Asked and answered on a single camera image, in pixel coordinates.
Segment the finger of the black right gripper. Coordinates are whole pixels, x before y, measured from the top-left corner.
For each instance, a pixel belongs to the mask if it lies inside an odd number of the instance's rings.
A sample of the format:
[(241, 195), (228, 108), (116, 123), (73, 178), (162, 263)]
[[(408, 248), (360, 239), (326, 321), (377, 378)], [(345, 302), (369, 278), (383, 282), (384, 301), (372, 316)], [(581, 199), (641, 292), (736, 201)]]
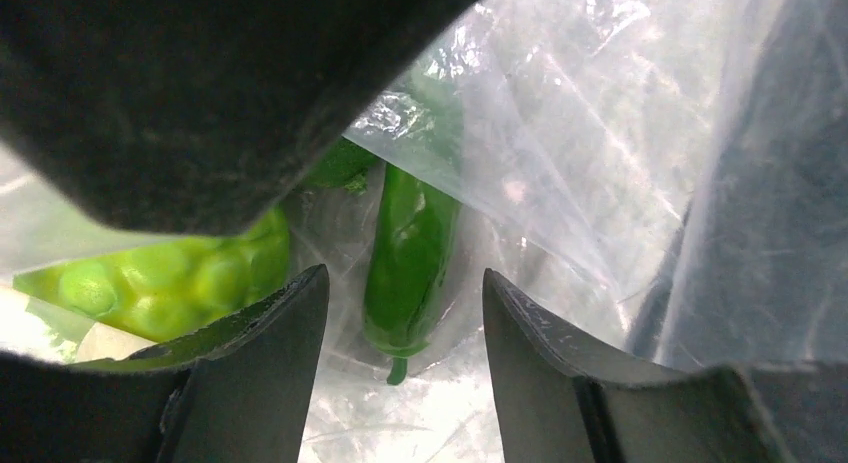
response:
[(233, 235), (479, 0), (1, 0), (1, 136), (113, 228)]

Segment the green fake vegetable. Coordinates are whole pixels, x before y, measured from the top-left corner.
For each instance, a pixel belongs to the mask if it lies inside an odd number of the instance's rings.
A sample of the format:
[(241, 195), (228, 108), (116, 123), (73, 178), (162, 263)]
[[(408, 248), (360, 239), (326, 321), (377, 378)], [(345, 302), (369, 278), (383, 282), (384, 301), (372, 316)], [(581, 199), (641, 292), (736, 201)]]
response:
[(367, 175), (380, 161), (377, 155), (341, 137), (301, 181), (306, 188), (342, 188), (353, 194), (367, 190)]

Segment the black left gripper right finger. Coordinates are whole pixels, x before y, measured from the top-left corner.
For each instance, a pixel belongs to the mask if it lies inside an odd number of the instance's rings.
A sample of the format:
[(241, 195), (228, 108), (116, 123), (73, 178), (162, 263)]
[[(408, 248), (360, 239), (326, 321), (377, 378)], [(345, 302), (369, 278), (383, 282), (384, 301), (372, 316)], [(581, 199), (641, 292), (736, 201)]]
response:
[(502, 274), (482, 283), (508, 462), (843, 462), (847, 367), (749, 362), (683, 373), (541, 307)]

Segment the clear zip top bag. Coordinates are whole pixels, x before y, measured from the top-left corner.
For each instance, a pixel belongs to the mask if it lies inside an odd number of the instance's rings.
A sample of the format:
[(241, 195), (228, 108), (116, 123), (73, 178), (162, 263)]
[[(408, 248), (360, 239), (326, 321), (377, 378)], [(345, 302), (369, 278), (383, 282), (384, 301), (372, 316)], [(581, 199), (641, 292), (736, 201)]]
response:
[[(380, 158), (367, 190), (302, 187), (341, 137)], [(397, 386), (362, 323), (388, 164), (461, 204), (445, 313)], [(315, 265), (330, 282), (297, 460), (315, 436), (326, 462), (508, 462), (489, 269), (679, 372), (847, 367), (847, 0), (479, 0), (249, 227), (275, 206), (294, 251), (280, 289)], [(239, 233), (100, 223), (1, 136), (3, 276)], [(83, 357), (92, 318), (30, 305), (2, 312), (1, 356), (71, 365), (144, 350)]]

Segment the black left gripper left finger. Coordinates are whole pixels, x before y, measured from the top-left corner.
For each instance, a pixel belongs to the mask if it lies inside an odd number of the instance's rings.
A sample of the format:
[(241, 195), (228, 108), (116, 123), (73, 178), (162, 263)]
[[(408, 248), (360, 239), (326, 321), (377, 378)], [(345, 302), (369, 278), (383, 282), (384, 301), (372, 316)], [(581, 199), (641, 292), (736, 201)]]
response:
[(315, 265), (262, 301), (133, 353), (1, 356), (5, 462), (294, 462), (328, 313)]

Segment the green fake chili pepper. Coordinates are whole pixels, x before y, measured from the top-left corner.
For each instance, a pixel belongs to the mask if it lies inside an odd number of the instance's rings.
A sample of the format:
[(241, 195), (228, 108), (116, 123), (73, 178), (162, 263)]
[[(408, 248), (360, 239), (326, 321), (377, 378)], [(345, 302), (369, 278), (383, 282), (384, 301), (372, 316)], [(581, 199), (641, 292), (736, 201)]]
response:
[(366, 340), (392, 359), (386, 383), (406, 379), (445, 313), (441, 296), (461, 204), (388, 164), (363, 297)]

